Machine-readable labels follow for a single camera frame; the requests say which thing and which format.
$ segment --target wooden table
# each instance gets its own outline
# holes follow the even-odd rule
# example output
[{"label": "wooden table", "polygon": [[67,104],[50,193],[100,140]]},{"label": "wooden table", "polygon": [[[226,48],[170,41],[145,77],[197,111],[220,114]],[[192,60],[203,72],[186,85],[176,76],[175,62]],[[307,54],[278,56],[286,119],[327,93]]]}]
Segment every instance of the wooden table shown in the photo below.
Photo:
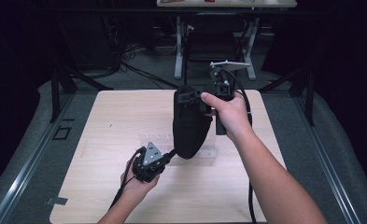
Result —
[{"label": "wooden table", "polygon": [[[286,9],[290,7],[296,7],[297,2],[295,0],[215,0],[215,2],[206,2],[205,0],[175,0],[169,3],[163,3],[162,0],[157,0],[157,7],[214,7],[214,8],[234,8],[245,7],[248,10],[254,10],[255,8],[281,8]],[[250,23],[249,30],[247,31],[248,42],[247,49],[243,52],[245,63],[253,64],[250,59],[250,53],[253,49],[253,43],[255,41],[257,29],[259,26],[259,19],[255,19]],[[175,78],[181,78],[183,54],[182,54],[182,27],[180,17],[176,17],[176,66],[175,66]],[[249,80],[256,80],[256,74],[253,66],[247,68],[247,75]]]},{"label": "wooden table", "polygon": [[[174,91],[99,92],[55,204],[52,223],[94,223],[107,211],[126,162],[140,148],[139,134],[172,133]],[[247,91],[253,128],[285,167],[258,91]],[[215,122],[208,134],[215,134]],[[248,222],[248,178],[233,143],[216,136],[212,161],[171,162],[128,223]],[[255,214],[265,221],[256,197]]]}]

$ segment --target finger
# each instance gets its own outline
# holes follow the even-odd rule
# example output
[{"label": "finger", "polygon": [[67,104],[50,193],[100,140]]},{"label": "finger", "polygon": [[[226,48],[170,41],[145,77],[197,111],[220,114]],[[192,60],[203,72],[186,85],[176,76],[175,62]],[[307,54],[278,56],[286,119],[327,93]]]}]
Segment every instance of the finger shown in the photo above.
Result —
[{"label": "finger", "polygon": [[220,100],[218,97],[207,93],[207,92],[203,92],[201,93],[201,99],[207,104],[210,105],[212,107],[214,107],[217,110],[220,110],[223,108],[223,105],[225,104],[224,101]]},{"label": "finger", "polygon": [[138,159],[139,157],[135,157],[134,159],[133,159],[133,161],[131,162],[131,164],[130,164],[130,161],[127,161],[127,164],[125,165],[125,167],[128,167],[128,166],[130,166],[130,170],[133,168],[133,166],[134,166],[134,162]]}]

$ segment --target black controller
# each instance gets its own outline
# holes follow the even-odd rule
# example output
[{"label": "black controller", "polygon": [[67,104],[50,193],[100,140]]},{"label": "black controller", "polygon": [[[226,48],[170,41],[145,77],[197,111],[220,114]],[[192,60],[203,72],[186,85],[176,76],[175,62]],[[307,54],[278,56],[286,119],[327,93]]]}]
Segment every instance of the black controller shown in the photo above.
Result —
[{"label": "black controller", "polygon": [[[233,99],[232,89],[230,85],[225,83],[217,83],[213,88],[208,88],[207,92],[214,94],[224,101],[231,101]],[[177,103],[180,105],[198,105],[200,112],[204,114],[210,114],[212,112],[212,108],[201,100],[200,91],[180,93],[177,97]],[[218,111],[216,112],[216,134],[226,134],[226,128],[224,128],[220,121]]]},{"label": "black controller", "polygon": [[163,172],[165,165],[175,156],[175,152],[172,150],[170,153],[162,154],[152,142],[148,143],[148,148],[143,149],[134,161],[133,173],[136,179],[148,183]]}]

